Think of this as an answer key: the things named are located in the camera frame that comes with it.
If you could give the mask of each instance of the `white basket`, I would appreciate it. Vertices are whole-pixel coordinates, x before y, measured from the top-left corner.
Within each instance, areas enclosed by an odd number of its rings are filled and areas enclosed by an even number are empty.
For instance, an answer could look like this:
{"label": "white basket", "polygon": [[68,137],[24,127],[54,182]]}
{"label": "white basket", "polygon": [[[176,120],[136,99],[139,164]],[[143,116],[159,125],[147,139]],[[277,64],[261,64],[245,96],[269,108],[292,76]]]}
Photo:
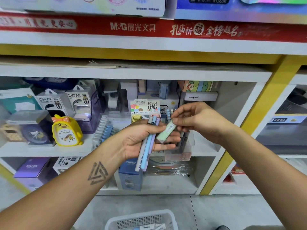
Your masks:
{"label": "white basket", "polygon": [[113,217],[108,220],[104,230],[133,230],[142,225],[163,223],[166,230],[178,230],[173,212],[167,209]]}

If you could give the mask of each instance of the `black tattoo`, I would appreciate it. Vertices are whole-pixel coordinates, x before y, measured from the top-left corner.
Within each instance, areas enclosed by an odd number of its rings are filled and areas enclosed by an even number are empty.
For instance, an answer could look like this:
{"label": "black tattoo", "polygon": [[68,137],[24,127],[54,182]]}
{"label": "black tattoo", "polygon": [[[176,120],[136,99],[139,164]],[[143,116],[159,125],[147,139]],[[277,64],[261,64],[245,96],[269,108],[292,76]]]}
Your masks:
{"label": "black tattoo", "polygon": [[92,181],[91,185],[94,185],[99,182],[103,182],[108,175],[108,171],[103,164],[101,162],[98,162],[98,164],[95,162],[87,180]]}

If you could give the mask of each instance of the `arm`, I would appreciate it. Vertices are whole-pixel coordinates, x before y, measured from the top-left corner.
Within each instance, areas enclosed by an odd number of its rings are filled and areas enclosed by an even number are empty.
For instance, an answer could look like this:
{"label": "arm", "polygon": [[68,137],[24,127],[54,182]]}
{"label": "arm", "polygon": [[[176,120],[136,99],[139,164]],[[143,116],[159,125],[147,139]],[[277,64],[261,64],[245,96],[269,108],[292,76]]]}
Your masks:
{"label": "arm", "polygon": [[[63,174],[30,193],[0,213],[0,229],[69,230],[83,210],[128,158],[137,157],[141,142],[165,126],[139,121],[103,142],[96,150]],[[179,133],[168,142],[179,142]],[[154,144],[155,151],[173,149],[175,144]]]}
{"label": "arm", "polygon": [[213,143],[222,145],[287,229],[306,228],[306,175],[203,102],[182,105],[172,118],[178,130],[196,130]]}

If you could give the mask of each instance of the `person's right hand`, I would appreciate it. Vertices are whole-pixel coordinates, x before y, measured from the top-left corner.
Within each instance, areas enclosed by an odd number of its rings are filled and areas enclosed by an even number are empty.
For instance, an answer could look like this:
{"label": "person's right hand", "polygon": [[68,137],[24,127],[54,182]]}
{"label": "person's right hand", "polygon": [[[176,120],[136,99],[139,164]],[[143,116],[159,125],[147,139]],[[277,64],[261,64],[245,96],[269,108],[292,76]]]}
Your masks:
{"label": "person's right hand", "polygon": [[180,106],[171,118],[179,131],[195,130],[213,143],[222,144],[225,134],[235,125],[204,102]]}

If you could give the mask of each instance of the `tile floor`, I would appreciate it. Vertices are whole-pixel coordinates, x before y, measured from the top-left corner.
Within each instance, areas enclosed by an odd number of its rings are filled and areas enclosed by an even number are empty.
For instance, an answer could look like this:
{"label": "tile floor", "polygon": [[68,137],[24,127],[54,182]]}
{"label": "tile floor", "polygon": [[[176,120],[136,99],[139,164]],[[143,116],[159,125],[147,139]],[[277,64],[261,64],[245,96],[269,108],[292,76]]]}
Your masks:
{"label": "tile floor", "polygon": [[[23,194],[0,177],[0,210]],[[281,223],[262,196],[128,195],[96,196],[76,221],[76,230],[104,230],[115,216],[170,209],[179,230],[280,230]]]}

